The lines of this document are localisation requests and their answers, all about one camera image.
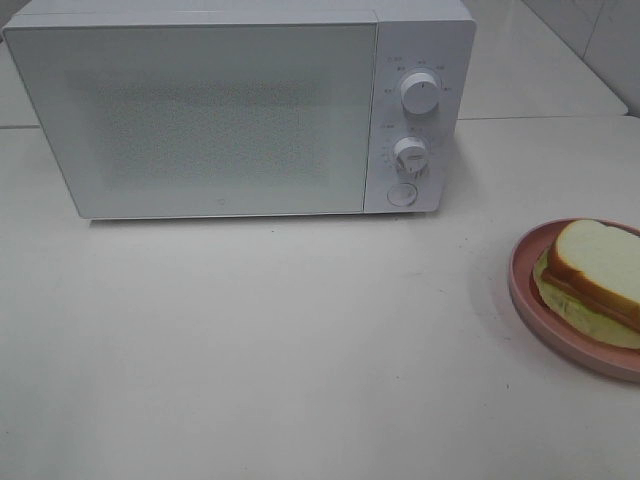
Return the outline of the white microwave oven body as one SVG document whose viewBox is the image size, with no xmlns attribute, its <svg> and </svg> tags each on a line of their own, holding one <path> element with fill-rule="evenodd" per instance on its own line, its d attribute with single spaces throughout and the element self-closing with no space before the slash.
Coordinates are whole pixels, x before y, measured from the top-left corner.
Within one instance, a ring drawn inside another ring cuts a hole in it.
<svg viewBox="0 0 640 480">
<path fill-rule="evenodd" d="M 442 195 L 446 165 L 468 71 L 475 22 L 459 1 L 32 1 L 3 27 L 11 29 L 250 27 L 372 24 L 376 28 L 374 71 L 363 206 L 357 212 L 228 215 L 206 217 L 382 214 L 432 212 Z M 400 83 L 428 70 L 440 81 L 440 100 L 428 114 L 408 113 Z M 26 86 L 19 72 L 25 90 Z M 399 170 L 394 144 L 415 136 L 429 146 L 417 175 Z M 413 184 L 408 207 L 387 200 L 389 189 Z"/>
</svg>

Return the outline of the lower white timer knob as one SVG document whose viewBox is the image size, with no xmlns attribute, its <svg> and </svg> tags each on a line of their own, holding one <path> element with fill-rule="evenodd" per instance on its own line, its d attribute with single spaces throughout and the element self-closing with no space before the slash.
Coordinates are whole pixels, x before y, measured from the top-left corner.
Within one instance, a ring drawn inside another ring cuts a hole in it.
<svg viewBox="0 0 640 480">
<path fill-rule="evenodd" d="M 419 137 L 404 137 L 393 146 L 396 167 L 410 175 L 417 175 L 426 167 L 428 155 L 429 146 Z"/>
</svg>

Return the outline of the white microwave door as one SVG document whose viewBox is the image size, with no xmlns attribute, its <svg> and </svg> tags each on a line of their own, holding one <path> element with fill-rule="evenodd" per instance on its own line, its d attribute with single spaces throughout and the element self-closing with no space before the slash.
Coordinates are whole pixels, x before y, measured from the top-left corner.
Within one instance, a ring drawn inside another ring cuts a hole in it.
<svg viewBox="0 0 640 480">
<path fill-rule="evenodd" d="M 372 24 L 11 29 L 80 216 L 357 212 Z"/>
</svg>

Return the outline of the pink round plate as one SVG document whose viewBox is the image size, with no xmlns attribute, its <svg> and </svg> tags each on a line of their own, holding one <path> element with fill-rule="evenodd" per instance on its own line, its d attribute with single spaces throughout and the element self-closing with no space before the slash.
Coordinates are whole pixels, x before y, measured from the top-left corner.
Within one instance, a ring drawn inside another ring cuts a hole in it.
<svg viewBox="0 0 640 480">
<path fill-rule="evenodd" d="M 527 328 L 551 351 L 604 377 L 637 384 L 639 353 L 597 342 L 567 324 L 543 302 L 534 282 L 534 264 L 571 218 L 540 224 L 514 245 L 508 264 L 508 288 L 515 310 Z"/>
</svg>

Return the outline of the white bread sandwich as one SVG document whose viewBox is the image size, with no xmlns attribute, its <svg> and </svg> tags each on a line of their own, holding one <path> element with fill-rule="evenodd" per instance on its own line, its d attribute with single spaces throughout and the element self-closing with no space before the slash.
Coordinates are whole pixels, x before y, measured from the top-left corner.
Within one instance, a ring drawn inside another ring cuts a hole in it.
<svg viewBox="0 0 640 480">
<path fill-rule="evenodd" d="M 639 348 L 639 236 L 596 220 L 567 224 L 533 270 L 552 312 L 582 335 Z"/>
</svg>

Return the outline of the upper white power knob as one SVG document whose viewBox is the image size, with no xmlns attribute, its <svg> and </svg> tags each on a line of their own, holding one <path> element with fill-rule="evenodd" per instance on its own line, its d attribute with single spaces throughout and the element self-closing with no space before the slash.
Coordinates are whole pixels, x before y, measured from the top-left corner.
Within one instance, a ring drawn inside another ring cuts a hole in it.
<svg viewBox="0 0 640 480">
<path fill-rule="evenodd" d="M 428 114 L 439 103 L 440 89 L 440 81 L 431 71 L 410 72 L 400 83 L 402 106 L 413 115 Z"/>
</svg>

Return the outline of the round door release button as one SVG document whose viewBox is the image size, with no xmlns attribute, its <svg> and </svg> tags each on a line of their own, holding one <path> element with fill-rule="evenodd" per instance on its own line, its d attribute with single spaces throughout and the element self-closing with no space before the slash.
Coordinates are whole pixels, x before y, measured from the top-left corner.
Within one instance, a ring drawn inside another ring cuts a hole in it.
<svg viewBox="0 0 640 480">
<path fill-rule="evenodd" d="M 397 207 L 411 206 L 417 199 L 418 190 L 410 183 L 400 183 L 392 186 L 387 193 L 387 200 Z"/>
</svg>

